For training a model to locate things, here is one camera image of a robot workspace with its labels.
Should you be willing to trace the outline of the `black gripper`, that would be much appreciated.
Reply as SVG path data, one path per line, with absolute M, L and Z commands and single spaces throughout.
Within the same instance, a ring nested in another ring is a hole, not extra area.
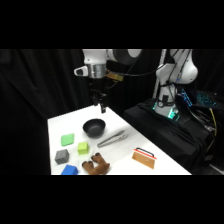
M 107 102 L 103 100 L 106 96 L 105 90 L 106 81 L 104 79 L 91 79 L 89 82 L 91 98 L 94 106 L 97 106 L 100 101 L 101 113 L 106 113 Z

